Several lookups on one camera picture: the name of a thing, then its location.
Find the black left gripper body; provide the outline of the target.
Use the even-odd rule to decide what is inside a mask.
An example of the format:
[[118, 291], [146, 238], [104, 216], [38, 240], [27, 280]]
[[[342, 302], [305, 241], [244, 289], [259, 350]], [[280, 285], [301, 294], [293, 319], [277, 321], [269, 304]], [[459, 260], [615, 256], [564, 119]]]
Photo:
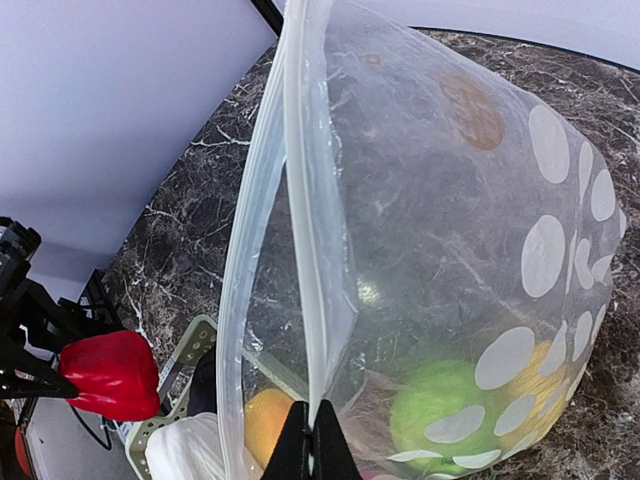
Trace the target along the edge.
[[1, 333], [59, 354], [65, 346], [65, 314], [41, 284], [27, 278], [40, 244], [35, 230], [1, 218]]

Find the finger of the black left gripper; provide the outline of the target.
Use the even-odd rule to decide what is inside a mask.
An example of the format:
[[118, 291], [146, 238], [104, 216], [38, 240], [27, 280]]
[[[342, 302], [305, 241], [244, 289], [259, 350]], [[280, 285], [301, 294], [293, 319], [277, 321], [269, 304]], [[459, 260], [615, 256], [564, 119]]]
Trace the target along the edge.
[[6, 335], [1, 335], [1, 398], [74, 399], [78, 388]]

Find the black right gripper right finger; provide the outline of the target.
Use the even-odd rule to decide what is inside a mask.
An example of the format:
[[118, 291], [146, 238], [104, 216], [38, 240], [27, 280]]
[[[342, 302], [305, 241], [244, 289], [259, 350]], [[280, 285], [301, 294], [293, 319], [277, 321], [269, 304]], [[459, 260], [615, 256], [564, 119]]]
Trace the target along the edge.
[[312, 433], [314, 480], [361, 480], [333, 405], [320, 402]]

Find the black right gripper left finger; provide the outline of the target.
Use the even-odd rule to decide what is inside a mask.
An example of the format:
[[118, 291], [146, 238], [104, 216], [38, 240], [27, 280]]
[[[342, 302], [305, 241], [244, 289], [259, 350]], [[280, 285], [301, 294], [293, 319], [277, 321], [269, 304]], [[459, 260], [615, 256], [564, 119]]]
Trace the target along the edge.
[[296, 401], [291, 406], [262, 480], [309, 480], [311, 428], [309, 405]]

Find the red toy bell pepper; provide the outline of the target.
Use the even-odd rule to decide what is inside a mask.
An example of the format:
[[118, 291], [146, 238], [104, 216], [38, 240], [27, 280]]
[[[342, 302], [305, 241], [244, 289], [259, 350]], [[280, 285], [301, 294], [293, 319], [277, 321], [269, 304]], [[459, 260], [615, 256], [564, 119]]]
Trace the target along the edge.
[[78, 390], [71, 406], [118, 422], [145, 421], [160, 411], [159, 371], [140, 334], [123, 330], [66, 346], [58, 372]]

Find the green toy apple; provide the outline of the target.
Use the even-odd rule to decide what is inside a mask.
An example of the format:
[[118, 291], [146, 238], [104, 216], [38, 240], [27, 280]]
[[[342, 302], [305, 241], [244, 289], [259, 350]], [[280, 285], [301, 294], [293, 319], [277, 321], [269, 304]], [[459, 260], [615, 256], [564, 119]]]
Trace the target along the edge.
[[418, 452], [402, 463], [424, 474], [462, 475], [456, 457], [497, 452], [500, 415], [492, 393], [480, 389], [473, 364], [441, 360], [415, 370], [398, 392], [389, 426], [397, 454]]

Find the yellow toy lemon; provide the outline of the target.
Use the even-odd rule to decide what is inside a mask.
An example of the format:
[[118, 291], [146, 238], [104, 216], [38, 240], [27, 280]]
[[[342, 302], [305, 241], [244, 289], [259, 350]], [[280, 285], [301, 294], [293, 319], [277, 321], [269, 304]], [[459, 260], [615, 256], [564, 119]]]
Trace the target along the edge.
[[503, 389], [504, 409], [494, 434], [504, 459], [544, 438], [566, 407], [570, 371], [564, 356], [552, 373], [540, 374], [551, 345], [551, 340], [538, 343], [525, 369]]

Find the clear dotted zip top bag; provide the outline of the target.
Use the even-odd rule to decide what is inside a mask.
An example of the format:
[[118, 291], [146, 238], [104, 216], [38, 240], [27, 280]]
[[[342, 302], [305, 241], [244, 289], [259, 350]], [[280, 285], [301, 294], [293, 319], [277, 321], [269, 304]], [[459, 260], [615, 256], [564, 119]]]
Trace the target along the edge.
[[360, 475], [419, 473], [392, 404], [417, 369], [504, 387], [551, 340], [566, 406], [611, 299], [626, 218], [600, 152], [539, 97], [353, 1], [289, 1], [251, 138], [219, 307], [226, 475], [256, 462], [245, 407], [277, 388], [334, 408]]

